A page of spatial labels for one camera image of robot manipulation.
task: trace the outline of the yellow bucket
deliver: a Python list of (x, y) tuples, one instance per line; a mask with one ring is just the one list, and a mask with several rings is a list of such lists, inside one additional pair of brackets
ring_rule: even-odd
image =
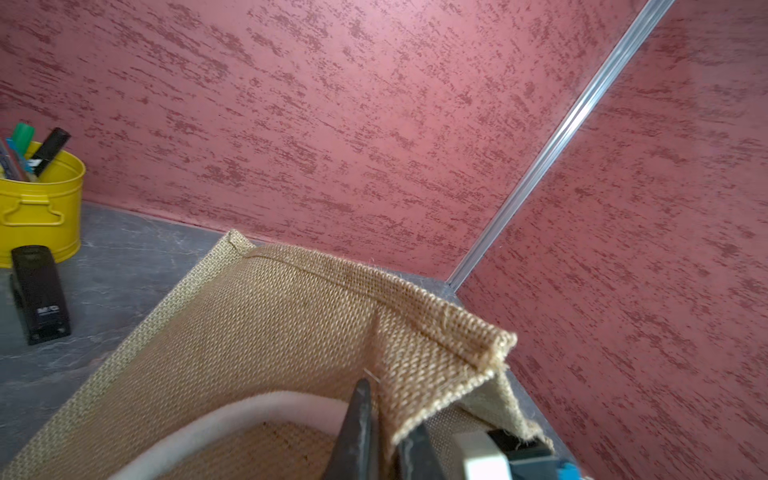
[[(33, 141), (27, 158), (39, 146)], [(83, 175), (83, 162), (61, 151), (39, 182), (0, 178), (0, 268), (11, 267), (11, 250), (22, 245), (45, 245), (57, 263), (80, 250)]]

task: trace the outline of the pink wall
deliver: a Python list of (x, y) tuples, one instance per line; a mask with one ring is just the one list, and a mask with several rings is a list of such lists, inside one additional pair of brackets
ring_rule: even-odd
[(0, 114), (88, 200), (445, 278), (641, 5), (11, 0)]
[(678, 0), (460, 290), (596, 478), (768, 476), (767, 25)]

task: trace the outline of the jute tote bag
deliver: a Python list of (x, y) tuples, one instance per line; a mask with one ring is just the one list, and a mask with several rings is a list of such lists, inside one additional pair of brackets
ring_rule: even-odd
[[(369, 378), (379, 464), (427, 421), (446, 460), (453, 432), (544, 438), (505, 377), (516, 336), (396, 276), (235, 230), (171, 291), (3, 472), (104, 479), (166, 435), (231, 402), (276, 390), (348, 401)], [(318, 478), (331, 435), (264, 423), (165, 478)]]

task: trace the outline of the green marker cap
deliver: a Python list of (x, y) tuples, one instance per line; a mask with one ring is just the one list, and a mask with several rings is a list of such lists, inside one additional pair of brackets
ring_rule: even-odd
[(35, 127), (30, 127), (27, 124), (16, 124), (16, 128), (13, 130), (11, 139), (16, 144), (18, 152), (22, 155), (27, 153), (29, 144), (32, 142), (32, 137), (35, 136)]

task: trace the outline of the silver corner trim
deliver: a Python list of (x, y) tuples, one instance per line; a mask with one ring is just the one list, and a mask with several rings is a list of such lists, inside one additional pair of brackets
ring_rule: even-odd
[(600, 70), (594, 75), (589, 85), (581, 93), (576, 103), (563, 121), (554, 131), (547, 144), (541, 149), (536, 160), (525, 172), (523, 178), (518, 182), (515, 189), (507, 197), (502, 207), (498, 209), (493, 216), (491, 223), (483, 230), (480, 237), (469, 249), (461, 263), (456, 267), (448, 278), (448, 285), (455, 292), (467, 280), (467, 277), (474, 270), (480, 260), (488, 251), (496, 238), (501, 234), (512, 217), (520, 210), (520, 206), (531, 194), (538, 182), (547, 173), (549, 167), (558, 159), (560, 153), (571, 141), (581, 124), (584, 123), (587, 116), (592, 112), (594, 106), (598, 104), (605, 94), (605, 91), (614, 83), (616, 77), (621, 73), (624, 67), (629, 63), (632, 56), (640, 48), (648, 35), (654, 30), (656, 24), (661, 20), (667, 10), (672, 6), (674, 0), (648, 0), (640, 13), (632, 22), (632, 25), (621, 37), (614, 50), (605, 59), (600, 66)]

